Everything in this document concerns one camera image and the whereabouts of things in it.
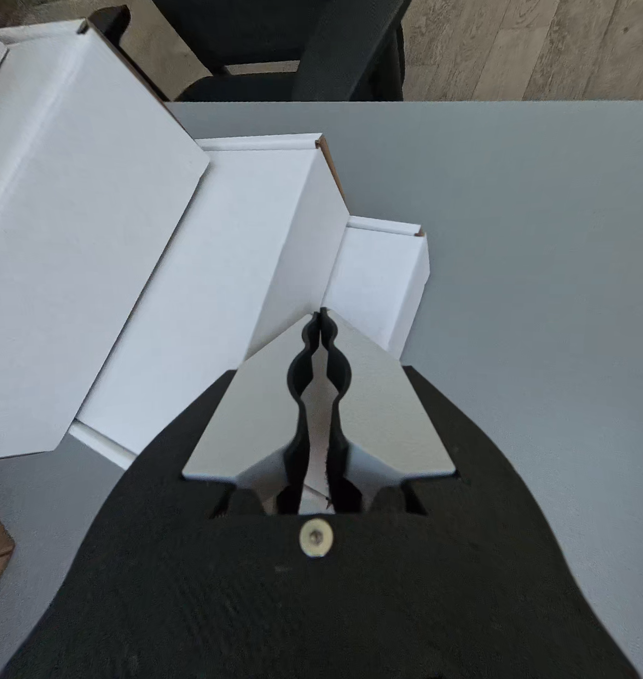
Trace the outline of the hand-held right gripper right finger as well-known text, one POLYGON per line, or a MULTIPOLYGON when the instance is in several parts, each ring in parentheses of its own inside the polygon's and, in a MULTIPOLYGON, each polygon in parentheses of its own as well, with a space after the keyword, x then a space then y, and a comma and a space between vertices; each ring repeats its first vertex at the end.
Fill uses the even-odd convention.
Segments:
POLYGON ((456 466, 400 361, 330 308, 320 311, 332 403, 326 478, 336 513, 384 488, 454 477, 456 466))

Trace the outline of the pile of white boxes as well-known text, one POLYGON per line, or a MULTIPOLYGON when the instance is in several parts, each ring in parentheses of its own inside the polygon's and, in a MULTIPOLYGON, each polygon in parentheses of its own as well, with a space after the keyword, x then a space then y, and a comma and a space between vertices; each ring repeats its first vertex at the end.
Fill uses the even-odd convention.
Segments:
POLYGON ((429 274, 322 134, 194 140, 91 21, 0 29, 0 459, 127 467, 328 303, 398 359, 429 274))

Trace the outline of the black office chair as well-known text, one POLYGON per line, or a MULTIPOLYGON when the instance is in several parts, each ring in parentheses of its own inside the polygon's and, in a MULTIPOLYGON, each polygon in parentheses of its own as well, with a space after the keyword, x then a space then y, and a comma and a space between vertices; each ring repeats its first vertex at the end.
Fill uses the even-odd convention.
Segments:
POLYGON ((210 72, 176 101, 402 101, 410 1, 154 1, 210 72))

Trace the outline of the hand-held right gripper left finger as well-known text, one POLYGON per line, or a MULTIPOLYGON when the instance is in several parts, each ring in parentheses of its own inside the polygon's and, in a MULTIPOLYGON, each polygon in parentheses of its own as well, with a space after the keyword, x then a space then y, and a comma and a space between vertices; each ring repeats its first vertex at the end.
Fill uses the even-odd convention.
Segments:
POLYGON ((313 378, 319 313, 307 314, 234 374, 183 468, 185 480, 227 483, 298 514, 310 458, 302 394, 313 378))

